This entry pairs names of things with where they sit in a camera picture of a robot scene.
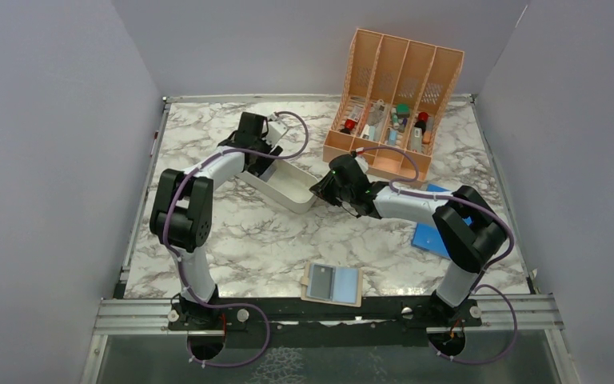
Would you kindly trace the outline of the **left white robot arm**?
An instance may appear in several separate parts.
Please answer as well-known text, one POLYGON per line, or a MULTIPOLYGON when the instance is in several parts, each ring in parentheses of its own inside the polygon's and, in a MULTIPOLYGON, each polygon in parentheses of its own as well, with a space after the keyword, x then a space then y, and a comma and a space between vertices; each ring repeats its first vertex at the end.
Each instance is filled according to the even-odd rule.
POLYGON ((219 307, 207 262, 205 243, 213 218, 214 191, 240 174, 263 176, 285 160, 277 144, 283 133, 272 127, 283 112, 269 116, 244 112, 237 129, 204 160, 188 170, 161 173, 150 214, 150 231, 171 253, 182 284, 182 296, 192 302, 189 318, 206 329, 215 325, 219 307))

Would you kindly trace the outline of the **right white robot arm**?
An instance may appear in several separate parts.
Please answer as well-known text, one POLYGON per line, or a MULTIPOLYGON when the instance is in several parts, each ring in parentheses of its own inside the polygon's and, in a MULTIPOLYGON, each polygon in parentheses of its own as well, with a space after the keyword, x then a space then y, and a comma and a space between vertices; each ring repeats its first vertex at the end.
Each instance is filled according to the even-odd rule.
POLYGON ((442 326, 461 316, 472 292, 497 251, 512 246, 512 231, 471 186, 427 193, 373 182, 355 154, 336 157, 309 190, 332 206, 349 205, 357 217, 403 219, 438 231, 451 261, 429 304, 431 319, 442 326))

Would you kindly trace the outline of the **black credit card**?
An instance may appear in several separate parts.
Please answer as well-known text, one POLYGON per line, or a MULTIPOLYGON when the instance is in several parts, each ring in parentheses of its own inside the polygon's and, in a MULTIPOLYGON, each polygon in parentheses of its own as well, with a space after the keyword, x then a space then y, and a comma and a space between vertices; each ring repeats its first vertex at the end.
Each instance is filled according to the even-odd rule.
POLYGON ((317 300, 331 300, 333 296, 334 279, 334 267, 322 264, 312 264, 309 269, 309 282, 306 296, 317 300))

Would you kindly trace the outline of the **white oblong plastic tray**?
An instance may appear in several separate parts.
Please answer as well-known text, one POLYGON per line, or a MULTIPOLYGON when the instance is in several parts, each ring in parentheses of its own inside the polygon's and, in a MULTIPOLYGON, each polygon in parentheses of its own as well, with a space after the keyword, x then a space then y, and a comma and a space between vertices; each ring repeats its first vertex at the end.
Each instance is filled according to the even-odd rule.
POLYGON ((247 171, 237 177, 296 214, 307 212, 317 199, 309 188, 318 179, 285 160, 273 161, 260 177, 247 171))

